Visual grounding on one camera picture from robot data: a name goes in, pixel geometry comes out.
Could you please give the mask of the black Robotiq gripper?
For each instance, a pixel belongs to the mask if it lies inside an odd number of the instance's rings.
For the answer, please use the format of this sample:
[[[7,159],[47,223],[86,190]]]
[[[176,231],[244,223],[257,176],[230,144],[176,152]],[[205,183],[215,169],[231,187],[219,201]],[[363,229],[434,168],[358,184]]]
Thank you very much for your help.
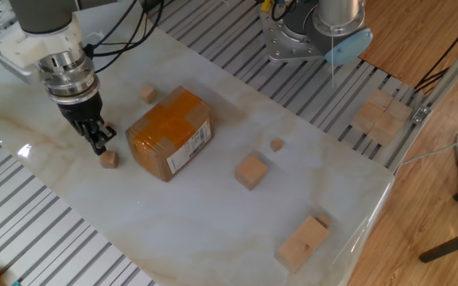
[[[104,124],[101,116],[103,101],[99,92],[81,103],[57,105],[62,115],[75,131],[87,140],[97,156],[106,151],[105,144],[117,133],[112,127]]]

